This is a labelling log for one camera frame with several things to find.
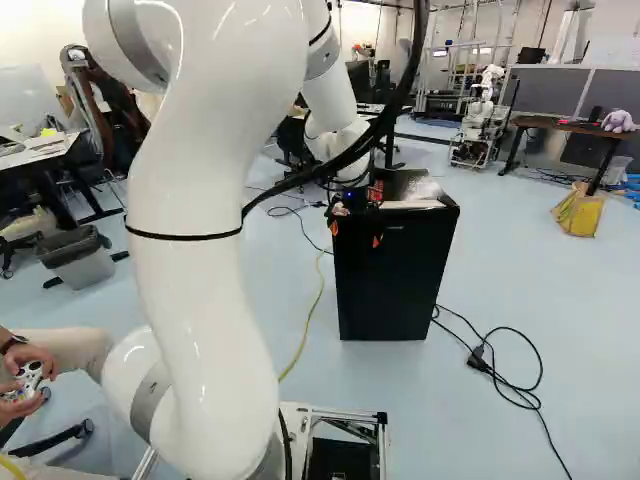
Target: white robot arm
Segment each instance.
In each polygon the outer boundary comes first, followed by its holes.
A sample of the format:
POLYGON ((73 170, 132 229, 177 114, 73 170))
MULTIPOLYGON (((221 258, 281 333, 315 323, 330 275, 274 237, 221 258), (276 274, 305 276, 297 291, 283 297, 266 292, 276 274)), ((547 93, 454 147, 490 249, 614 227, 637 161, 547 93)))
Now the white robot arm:
MULTIPOLYGON (((276 376, 239 268, 246 174, 301 89, 320 159, 368 128, 329 12, 324 0, 86 0, 83 20, 106 71, 166 91, 128 180, 130 250, 149 326, 113 349, 104 390, 188 476, 248 478, 280 427, 276 376)), ((419 51, 413 61, 415 73, 419 51)), ((339 175, 365 169, 360 161, 339 175)))

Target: computer screen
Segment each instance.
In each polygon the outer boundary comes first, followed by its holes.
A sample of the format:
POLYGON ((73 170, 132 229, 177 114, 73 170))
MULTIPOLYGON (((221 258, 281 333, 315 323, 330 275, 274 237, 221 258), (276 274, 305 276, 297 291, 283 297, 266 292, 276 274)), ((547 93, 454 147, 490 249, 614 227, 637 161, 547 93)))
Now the computer screen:
POLYGON ((373 89, 371 88, 371 77, 369 76, 369 61, 359 60, 347 62, 347 71, 351 80, 351 87, 356 95, 356 100, 361 103, 371 103, 373 89))

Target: hand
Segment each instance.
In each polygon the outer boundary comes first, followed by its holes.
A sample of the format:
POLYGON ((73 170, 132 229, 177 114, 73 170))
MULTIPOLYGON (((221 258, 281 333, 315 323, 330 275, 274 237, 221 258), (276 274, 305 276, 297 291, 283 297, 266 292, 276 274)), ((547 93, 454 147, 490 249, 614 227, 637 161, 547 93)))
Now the hand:
POLYGON ((35 360, 42 362, 42 378, 56 379, 60 373, 58 362, 47 349, 35 345, 13 345, 4 356, 4 365, 15 376, 21 366, 35 360))
MULTIPOLYGON (((0 393, 7 393, 17 390, 22 386, 20 382, 7 383, 0 385, 0 393)), ((0 399, 0 428, 6 426, 15 418, 27 417, 36 412, 44 403, 44 396, 40 392, 29 400, 22 400, 16 403, 0 399)))

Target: table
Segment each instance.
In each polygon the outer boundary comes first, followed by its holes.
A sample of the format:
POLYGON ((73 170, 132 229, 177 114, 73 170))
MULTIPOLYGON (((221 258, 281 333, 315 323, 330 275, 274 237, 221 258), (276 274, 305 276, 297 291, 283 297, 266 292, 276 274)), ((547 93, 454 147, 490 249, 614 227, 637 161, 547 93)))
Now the table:
POLYGON ((570 124, 559 124, 556 121, 557 117, 545 117, 545 116, 519 116, 512 120, 512 123, 518 128, 516 131, 516 135, 513 139, 513 143, 511 144, 511 150, 509 151, 509 157, 507 158, 507 163, 498 175, 503 176, 515 169, 518 166, 518 163, 515 161, 516 153, 518 153, 518 148, 520 147, 520 141, 522 140, 522 135, 525 130, 529 128, 543 128, 543 129, 554 129, 561 130, 563 132, 577 133, 580 135, 591 135, 594 137, 604 138, 609 141, 610 146, 607 154, 605 155, 604 160, 600 164, 598 168, 598 172, 595 177, 591 180, 589 184, 589 188, 587 189, 587 196, 593 196, 598 187, 600 186, 600 182, 604 177, 607 169, 609 168, 609 164, 611 163, 611 159, 616 153, 620 142, 623 140, 630 140, 633 138, 633 133, 613 133, 613 132, 605 132, 600 127, 585 127, 579 125, 570 125, 570 124))
POLYGON ((55 215, 58 226, 62 230, 73 230, 78 225, 84 225, 95 220, 117 215, 123 209, 117 208, 104 210, 96 197, 91 192, 91 187, 80 175, 77 165, 72 162, 65 162, 68 153, 76 145, 80 134, 78 132, 69 133, 67 142, 60 141, 46 146, 39 145, 39 139, 28 139, 25 141, 26 150, 12 155, 0 157, 0 175, 13 177, 28 177, 35 185, 38 193, 42 197, 51 212, 55 215), (67 206, 60 200, 54 182, 49 177, 48 171, 54 168, 63 167, 68 170, 71 177, 86 198, 94 211, 94 215, 76 221, 67 206))

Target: trash bin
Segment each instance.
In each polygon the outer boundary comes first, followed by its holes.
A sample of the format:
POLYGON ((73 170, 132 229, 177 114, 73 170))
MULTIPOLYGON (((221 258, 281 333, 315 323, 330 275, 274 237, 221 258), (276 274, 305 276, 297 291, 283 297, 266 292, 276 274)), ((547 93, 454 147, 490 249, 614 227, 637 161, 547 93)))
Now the trash bin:
POLYGON ((36 255, 74 290, 106 280, 115 273, 115 263, 106 249, 108 238, 93 225, 58 233, 38 243, 36 255))

